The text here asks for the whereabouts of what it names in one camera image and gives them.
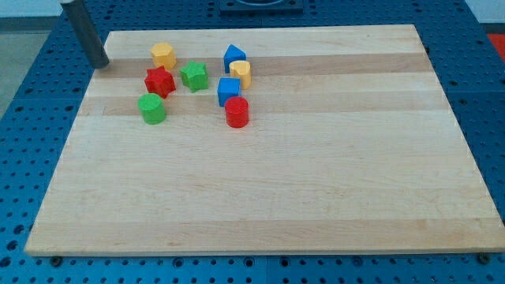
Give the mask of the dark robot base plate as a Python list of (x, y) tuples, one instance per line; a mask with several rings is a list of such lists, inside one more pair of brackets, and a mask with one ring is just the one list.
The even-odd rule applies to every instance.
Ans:
[(304, 0), (218, 0), (216, 2), (222, 15), (245, 13), (301, 13)]

